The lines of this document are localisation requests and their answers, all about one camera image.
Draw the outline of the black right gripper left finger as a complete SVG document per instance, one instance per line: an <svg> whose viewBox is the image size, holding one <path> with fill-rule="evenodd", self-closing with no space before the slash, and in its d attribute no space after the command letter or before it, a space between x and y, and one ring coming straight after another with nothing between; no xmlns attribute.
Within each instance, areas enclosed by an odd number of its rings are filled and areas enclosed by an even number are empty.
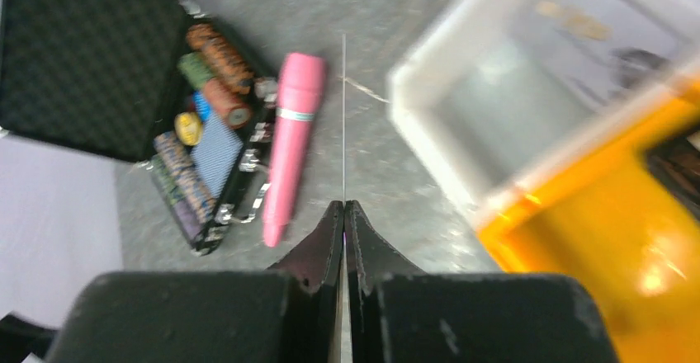
<svg viewBox="0 0 700 363"><path fill-rule="evenodd" d="M77 298L50 362L338 362L343 205L261 271L112 272Z"/></svg>

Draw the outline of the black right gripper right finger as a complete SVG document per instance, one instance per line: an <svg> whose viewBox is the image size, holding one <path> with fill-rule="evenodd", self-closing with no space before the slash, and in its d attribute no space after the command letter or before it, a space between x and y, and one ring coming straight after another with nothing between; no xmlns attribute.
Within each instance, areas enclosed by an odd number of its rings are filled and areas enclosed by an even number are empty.
<svg viewBox="0 0 700 363"><path fill-rule="evenodd" d="M596 304L553 273L428 274L355 200L344 233L356 362L615 362Z"/></svg>

